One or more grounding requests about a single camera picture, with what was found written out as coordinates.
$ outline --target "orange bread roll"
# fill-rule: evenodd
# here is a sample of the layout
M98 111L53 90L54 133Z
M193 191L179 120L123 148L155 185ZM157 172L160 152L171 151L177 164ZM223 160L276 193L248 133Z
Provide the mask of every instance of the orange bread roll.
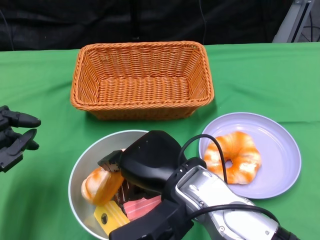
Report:
M81 194L89 203L102 206L114 197L123 181L120 171L109 172L99 166L83 181Z
M251 136L236 131L216 138L221 146L224 160L232 166L226 169L228 184L249 184L256 177L262 161ZM224 179L220 154L214 142L208 145L204 154L207 169Z

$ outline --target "pink cake slice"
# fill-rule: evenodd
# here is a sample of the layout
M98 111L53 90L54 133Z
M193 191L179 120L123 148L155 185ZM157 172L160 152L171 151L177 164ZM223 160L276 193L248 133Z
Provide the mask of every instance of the pink cake slice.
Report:
M123 204L123 208L127 218L133 221L146 215L160 203L161 196L156 196L151 199L142 198L136 201L128 201Z

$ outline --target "donut hole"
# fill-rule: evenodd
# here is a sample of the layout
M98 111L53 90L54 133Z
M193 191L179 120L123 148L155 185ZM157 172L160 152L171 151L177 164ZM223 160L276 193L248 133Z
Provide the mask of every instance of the donut hole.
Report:
M229 169L232 167L232 165L233 165L233 163L232 163L231 159L227 159L225 162L225 168Z

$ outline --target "black backdrop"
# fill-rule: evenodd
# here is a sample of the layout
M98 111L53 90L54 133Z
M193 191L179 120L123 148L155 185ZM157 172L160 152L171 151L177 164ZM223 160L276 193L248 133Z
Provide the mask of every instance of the black backdrop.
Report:
M0 0L15 50L132 42L129 0ZM202 43L199 0L138 0L140 41ZM292 0L202 0L204 43L272 42ZM0 16L0 51L10 42Z

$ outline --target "green table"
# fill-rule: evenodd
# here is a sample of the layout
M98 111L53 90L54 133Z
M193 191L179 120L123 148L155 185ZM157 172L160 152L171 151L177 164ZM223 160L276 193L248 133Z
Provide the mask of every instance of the green table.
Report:
M77 50L0 53L0 105L42 120L37 151L0 173L1 240L93 240L73 216L68 181L81 153L110 133L164 130L184 144L218 116L251 112L269 117L295 138L302 170L286 193L254 201L302 240L320 236L320 44L207 46L214 101L192 117L162 122L100 122L70 104ZM186 155L198 154L197 144ZM196 226L185 240L208 240Z

